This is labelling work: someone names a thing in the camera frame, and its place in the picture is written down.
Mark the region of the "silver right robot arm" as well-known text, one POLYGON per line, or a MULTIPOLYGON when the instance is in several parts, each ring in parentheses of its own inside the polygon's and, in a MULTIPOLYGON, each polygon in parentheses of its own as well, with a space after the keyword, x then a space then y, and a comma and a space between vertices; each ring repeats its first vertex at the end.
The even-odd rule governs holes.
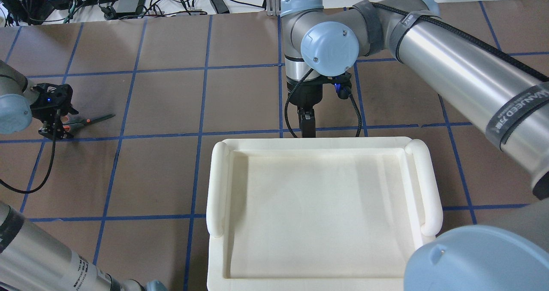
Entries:
POLYGON ((336 15, 323 0, 280 0, 280 10, 290 95, 389 50, 533 178, 537 202, 414 252, 404 290, 546 291, 548 77, 442 21, 434 0, 363 0, 336 15))

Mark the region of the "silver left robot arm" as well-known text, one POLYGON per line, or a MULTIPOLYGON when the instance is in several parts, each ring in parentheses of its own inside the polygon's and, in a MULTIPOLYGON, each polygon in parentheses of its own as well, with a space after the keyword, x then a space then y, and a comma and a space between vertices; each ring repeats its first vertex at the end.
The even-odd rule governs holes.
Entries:
MULTIPOLYGON (((42 122, 39 134, 52 141, 70 139, 73 132, 112 115, 64 123, 78 111, 71 104, 69 84, 36 84, 1 62, 1 133, 12 134, 42 122)), ((17 209, 1 203, 1 289, 3 291, 165 291, 158 280, 144 285, 123 281, 102 271, 55 237, 25 218, 17 209)))

